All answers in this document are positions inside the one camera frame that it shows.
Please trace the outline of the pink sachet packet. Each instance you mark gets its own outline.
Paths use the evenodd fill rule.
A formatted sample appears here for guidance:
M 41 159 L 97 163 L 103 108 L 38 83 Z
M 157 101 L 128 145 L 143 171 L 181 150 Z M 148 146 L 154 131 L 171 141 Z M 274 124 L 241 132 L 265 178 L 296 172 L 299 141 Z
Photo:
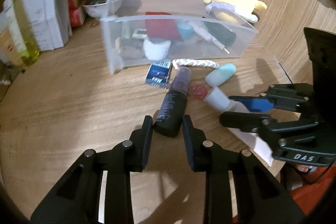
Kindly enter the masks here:
M 272 166 L 272 150 L 256 133 L 242 132 L 236 128 L 229 128 L 229 130 L 259 155 L 269 166 Z

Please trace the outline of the white pink cream tube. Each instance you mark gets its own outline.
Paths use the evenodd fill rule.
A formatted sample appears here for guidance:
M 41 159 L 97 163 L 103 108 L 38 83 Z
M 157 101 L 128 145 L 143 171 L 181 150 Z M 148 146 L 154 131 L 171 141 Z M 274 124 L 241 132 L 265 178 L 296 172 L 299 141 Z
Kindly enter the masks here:
M 241 102 L 229 99 L 218 87 L 194 85 L 190 87 L 189 94 L 197 100 L 206 102 L 220 113 L 229 111 L 235 113 L 249 113 L 249 110 Z

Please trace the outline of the mint green oval case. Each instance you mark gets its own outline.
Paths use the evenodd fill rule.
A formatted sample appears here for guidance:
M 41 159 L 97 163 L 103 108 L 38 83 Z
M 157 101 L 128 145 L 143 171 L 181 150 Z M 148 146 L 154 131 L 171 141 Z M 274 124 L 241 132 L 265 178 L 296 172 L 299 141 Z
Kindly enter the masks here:
M 210 87 L 221 86 L 236 73 L 236 67 L 233 64 L 225 64 L 205 77 L 206 83 Z

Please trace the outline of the dark green dropper bottle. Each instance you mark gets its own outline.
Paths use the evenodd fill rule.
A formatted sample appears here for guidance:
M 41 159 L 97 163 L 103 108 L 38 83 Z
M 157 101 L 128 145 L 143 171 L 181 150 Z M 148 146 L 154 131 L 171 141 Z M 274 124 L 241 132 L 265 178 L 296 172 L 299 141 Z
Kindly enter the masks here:
M 230 47 L 236 41 L 236 33 L 224 25 L 213 22 L 205 22 L 209 33 L 221 42 L 225 47 Z

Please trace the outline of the dark purple cosmetic tube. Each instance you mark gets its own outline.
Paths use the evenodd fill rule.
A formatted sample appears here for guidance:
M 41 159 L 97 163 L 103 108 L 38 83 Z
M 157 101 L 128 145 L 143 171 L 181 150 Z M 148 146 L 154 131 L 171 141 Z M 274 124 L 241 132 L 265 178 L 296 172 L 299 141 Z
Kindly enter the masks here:
M 190 69 L 180 67 L 154 122 L 153 129 L 157 133 L 170 138 L 178 135 L 186 110 L 190 80 Z

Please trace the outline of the white pen applicator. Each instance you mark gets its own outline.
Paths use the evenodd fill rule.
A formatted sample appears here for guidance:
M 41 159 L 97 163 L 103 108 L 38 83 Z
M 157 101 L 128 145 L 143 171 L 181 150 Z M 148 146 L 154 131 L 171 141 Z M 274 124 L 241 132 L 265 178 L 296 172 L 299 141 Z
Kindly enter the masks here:
M 227 54 L 230 54 L 226 46 L 222 44 L 216 37 L 209 33 L 209 30 L 204 23 L 198 23 L 196 21 L 188 21 L 188 23 L 190 26 L 192 26 L 194 32 L 205 41 L 207 41 L 208 43 L 213 43 L 220 50 L 225 51 Z

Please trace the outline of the blue small box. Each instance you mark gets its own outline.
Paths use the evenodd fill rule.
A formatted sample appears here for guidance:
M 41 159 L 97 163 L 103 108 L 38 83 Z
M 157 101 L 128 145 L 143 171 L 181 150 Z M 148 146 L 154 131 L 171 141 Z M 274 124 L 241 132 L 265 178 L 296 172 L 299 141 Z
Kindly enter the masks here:
M 171 72 L 171 61 L 151 63 L 145 77 L 148 85 L 166 88 L 169 83 Z

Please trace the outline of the teal tape roll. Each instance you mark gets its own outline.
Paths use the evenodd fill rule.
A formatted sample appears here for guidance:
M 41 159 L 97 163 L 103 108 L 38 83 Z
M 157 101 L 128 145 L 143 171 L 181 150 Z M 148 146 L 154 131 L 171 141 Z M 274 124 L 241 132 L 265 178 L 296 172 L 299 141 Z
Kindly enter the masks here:
M 178 33 L 180 34 L 183 40 L 187 40 L 191 38 L 191 36 L 193 36 L 194 29 L 189 23 L 177 21 L 176 25 L 177 25 Z

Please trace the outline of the red packet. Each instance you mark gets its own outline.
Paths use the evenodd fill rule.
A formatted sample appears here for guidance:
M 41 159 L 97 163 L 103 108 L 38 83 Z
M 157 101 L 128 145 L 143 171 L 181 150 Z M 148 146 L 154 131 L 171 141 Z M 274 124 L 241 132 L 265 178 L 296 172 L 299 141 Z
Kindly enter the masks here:
M 183 41 L 173 19 L 146 19 L 145 26 L 149 38 Z

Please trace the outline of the clear plastic storage bin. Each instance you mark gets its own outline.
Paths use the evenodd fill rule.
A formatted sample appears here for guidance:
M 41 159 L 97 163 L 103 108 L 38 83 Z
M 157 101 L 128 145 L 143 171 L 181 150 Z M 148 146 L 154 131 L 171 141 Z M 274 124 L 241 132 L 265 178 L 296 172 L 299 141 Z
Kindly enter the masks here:
M 110 73 L 175 59 L 238 58 L 258 34 L 204 0 L 106 0 L 100 26 Z

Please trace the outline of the white bowl with trinkets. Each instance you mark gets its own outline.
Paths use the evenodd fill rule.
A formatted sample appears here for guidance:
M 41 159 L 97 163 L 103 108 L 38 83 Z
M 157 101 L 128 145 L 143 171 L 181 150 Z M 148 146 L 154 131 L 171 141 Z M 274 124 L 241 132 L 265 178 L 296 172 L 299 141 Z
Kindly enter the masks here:
M 123 0 L 96 0 L 92 4 L 83 5 L 84 11 L 91 18 L 100 20 L 108 12 L 115 14 L 122 5 Z

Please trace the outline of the yellow green spray bottle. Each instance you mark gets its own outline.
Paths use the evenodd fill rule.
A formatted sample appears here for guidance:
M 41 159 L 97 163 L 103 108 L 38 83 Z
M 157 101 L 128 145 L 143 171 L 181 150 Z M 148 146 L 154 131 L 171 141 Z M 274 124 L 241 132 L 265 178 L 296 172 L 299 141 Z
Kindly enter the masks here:
M 25 66 L 36 63 L 40 51 L 21 0 L 5 0 L 3 3 L 12 41 Z

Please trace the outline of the red small boxes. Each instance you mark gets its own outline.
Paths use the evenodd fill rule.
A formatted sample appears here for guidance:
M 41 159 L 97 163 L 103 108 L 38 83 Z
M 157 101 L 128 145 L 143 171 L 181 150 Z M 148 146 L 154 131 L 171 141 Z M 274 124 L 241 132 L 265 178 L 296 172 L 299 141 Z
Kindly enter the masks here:
M 82 7 L 81 0 L 68 0 L 68 10 L 71 27 L 76 28 L 82 26 L 85 20 L 85 11 Z

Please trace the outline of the white paper box stack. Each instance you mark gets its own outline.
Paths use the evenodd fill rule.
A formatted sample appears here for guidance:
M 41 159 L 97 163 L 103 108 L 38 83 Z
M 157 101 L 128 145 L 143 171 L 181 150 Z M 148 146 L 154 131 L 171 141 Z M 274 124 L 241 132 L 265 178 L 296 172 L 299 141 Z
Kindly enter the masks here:
M 68 0 L 21 0 L 40 51 L 62 48 L 72 35 Z

